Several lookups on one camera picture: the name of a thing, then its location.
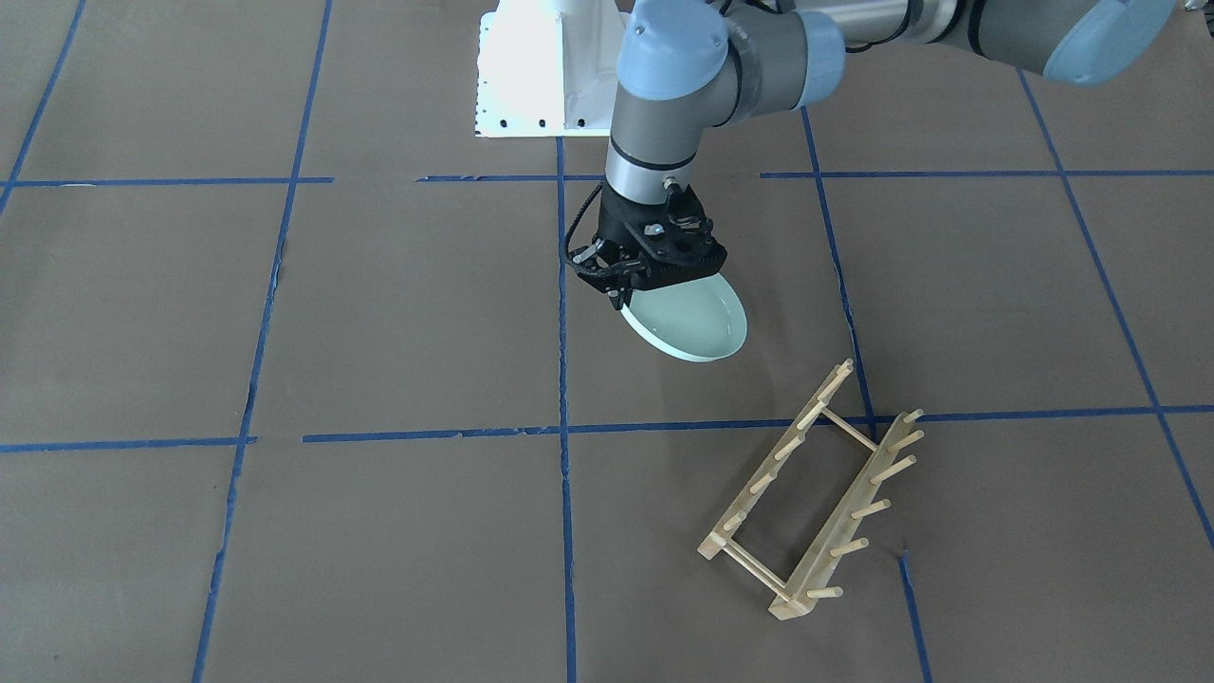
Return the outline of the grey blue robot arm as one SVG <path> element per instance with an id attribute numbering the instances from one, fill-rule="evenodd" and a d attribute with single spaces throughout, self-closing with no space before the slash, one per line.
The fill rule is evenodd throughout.
<path id="1" fill-rule="evenodd" d="M 568 247 L 615 311 L 639 291 L 714 277 L 726 250 L 692 188 L 707 129 L 794 110 L 836 90 L 849 55 L 944 44 L 1097 86 L 1135 62 L 1172 1 L 637 1 L 615 64 L 599 228 Z"/>

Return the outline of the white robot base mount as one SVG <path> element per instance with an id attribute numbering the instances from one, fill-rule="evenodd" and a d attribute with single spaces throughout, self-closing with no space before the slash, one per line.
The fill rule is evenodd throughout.
<path id="1" fill-rule="evenodd" d="M 607 138 L 629 15 L 615 1 L 500 1 L 480 19 L 473 133 Z"/>

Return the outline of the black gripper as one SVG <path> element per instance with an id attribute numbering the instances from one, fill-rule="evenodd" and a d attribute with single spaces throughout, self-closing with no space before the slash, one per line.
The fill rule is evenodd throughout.
<path id="1" fill-rule="evenodd" d="M 690 186 L 668 184 L 664 203 L 632 203 L 599 183 L 582 203 L 572 228 L 596 197 L 599 229 L 590 245 L 572 251 L 572 269 L 601 294 L 609 294 L 615 311 L 632 301 L 632 291 L 675 286 L 715 275 L 727 250 L 716 241 L 714 224 Z"/>

